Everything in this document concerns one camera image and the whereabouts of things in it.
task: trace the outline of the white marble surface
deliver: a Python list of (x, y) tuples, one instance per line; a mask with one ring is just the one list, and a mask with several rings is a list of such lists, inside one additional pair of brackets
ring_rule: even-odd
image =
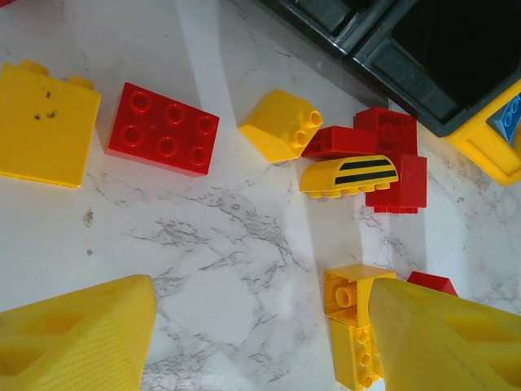
[[(450, 277), (462, 297), (521, 313), (521, 186), (501, 188), (419, 130), (429, 207), (375, 216), (363, 196), (306, 200), (308, 164), (267, 165), (236, 130), (275, 87), (351, 125), (378, 99), (247, 0), (18, 0), (0, 61), (30, 58), (103, 93), (84, 186), (0, 178), (0, 310), (122, 276), (154, 278), (144, 390), (340, 390), (322, 272), (357, 262)], [(131, 81), (221, 118), (210, 174), (105, 156)], [(383, 389), (377, 383), (372, 389)]]

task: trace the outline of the red lego brick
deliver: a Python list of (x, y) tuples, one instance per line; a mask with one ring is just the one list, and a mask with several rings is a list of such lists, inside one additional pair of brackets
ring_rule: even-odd
[(320, 129), (302, 152), (302, 157), (319, 160), (376, 155), (377, 137), (370, 130), (330, 126)]
[(107, 154), (206, 175), (219, 118), (125, 83)]
[(15, 0), (0, 0), (0, 8), (6, 6), (7, 4), (11, 4), (12, 2), (15, 2)]
[(435, 291), (445, 292), (449, 295), (458, 296), (456, 289), (447, 277), (440, 277), (437, 275), (428, 275), (427, 273), (420, 273), (413, 271), (407, 279), (408, 283), (414, 283), (425, 288), (434, 289)]
[(386, 153), (398, 171), (388, 190), (366, 193), (366, 205), (376, 213), (417, 213), (427, 207), (427, 158)]
[(407, 114), (385, 108), (370, 108), (355, 115), (354, 125), (355, 128), (371, 130), (378, 135), (377, 153), (418, 155), (416, 120)]

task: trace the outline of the yellow toy piece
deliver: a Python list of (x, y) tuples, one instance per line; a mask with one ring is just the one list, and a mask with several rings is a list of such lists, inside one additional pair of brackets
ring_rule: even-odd
[(0, 313), (0, 389), (138, 391), (154, 319), (147, 275)]
[(521, 317), (394, 279), (369, 311), (387, 391), (521, 389)]
[(384, 155), (356, 156), (319, 161), (302, 175), (300, 191), (309, 198), (339, 198), (362, 191), (386, 190), (398, 182), (395, 165)]
[(518, 80), (447, 137), (455, 148), (503, 186), (521, 179), (521, 134), (518, 131), (513, 148), (487, 124), (487, 119), (520, 92), (521, 80)]
[(324, 311), (354, 327), (370, 325), (368, 303), (375, 279), (396, 278), (393, 270), (353, 265), (324, 272)]
[(239, 130), (269, 163), (296, 159), (322, 125), (311, 103), (274, 90), (255, 106)]
[(352, 391), (369, 388), (382, 378), (371, 327), (356, 328), (330, 319), (335, 378)]
[(4, 64), (0, 75), (0, 174), (79, 187), (101, 95), (90, 81), (47, 76), (40, 64)]

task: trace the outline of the dirt spot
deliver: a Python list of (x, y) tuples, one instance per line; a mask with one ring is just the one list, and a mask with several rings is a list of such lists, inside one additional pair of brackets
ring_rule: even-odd
[(92, 211), (91, 208), (89, 208), (89, 210), (87, 210), (85, 212), (85, 214), (83, 215), (83, 225), (86, 226), (87, 228), (91, 228), (93, 220), (94, 220), (94, 212)]

